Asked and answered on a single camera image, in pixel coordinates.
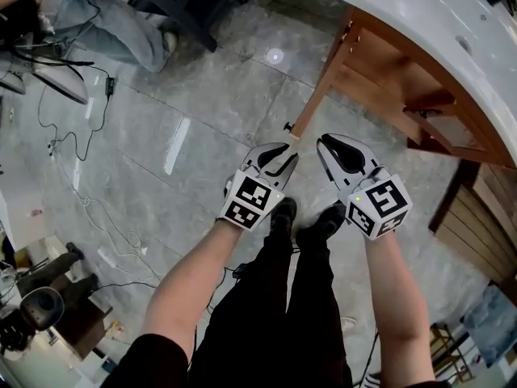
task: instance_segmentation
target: black shoe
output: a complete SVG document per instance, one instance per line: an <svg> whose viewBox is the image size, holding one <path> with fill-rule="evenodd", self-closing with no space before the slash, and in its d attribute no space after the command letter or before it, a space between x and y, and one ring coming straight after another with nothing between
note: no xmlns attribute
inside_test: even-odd
<svg viewBox="0 0 517 388"><path fill-rule="evenodd" d="M296 202L285 197L271 213L271 232L285 233L291 237L292 223L296 217Z"/></svg>
<svg viewBox="0 0 517 388"><path fill-rule="evenodd" d="M298 231L296 244L301 247L304 243L326 242L332 237L345 221L347 207L341 201L332 204L320 214L320 217L312 226Z"/></svg>
<svg viewBox="0 0 517 388"><path fill-rule="evenodd" d="M99 278L95 273L90 274L90 280L91 280L91 290L96 290L99 288Z"/></svg>
<svg viewBox="0 0 517 388"><path fill-rule="evenodd" d="M84 260L84 253L82 253L82 251L80 251L72 242L66 243L66 249L70 253L75 253L76 255L78 255L79 260Z"/></svg>

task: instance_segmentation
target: light blue jeans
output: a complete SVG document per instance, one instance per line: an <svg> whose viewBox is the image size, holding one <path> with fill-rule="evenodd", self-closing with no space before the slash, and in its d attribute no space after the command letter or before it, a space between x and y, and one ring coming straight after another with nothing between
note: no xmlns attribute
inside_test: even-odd
<svg viewBox="0 0 517 388"><path fill-rule="evenodd" d="M161 32L122 0L43 0L41 13L50 21L55 33L45 38L51 42L74 41L79 48L124 63L138 64L159 72L169 57L169 48Z"/></svg>

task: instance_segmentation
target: white countertop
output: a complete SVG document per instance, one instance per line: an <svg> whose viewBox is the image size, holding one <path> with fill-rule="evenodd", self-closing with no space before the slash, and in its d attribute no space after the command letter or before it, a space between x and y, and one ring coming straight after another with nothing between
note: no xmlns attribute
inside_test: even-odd
<svg viewBox="0 0 517 388"><path fill-rule="evenodd" d="M486 0L344 0L433 56L473 97L517 162L517 23ZM469 53L458 40L466 42Z"/></svg>

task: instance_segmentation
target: black pants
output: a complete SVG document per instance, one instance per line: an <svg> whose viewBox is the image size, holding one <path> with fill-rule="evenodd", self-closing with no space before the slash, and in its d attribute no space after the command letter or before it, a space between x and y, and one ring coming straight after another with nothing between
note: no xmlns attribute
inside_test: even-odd
<svg viewBox="0 0 517 388"><path fill-rule="evenodd" d="M214 309L190 386L351 386L325 242L301 245L286 313L292 244L271 233Z"/></svg>

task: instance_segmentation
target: black sleeve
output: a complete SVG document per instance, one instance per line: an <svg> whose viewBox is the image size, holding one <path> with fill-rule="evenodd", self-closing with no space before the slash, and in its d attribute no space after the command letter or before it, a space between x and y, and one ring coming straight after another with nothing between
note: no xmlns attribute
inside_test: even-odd
<svg viewBox="0 0 517 388"><path fill-rule="evenodd" d="M172 340L160 335L137 338L103 383L115 386L187 386L188 361L185 352Z"/></svg>

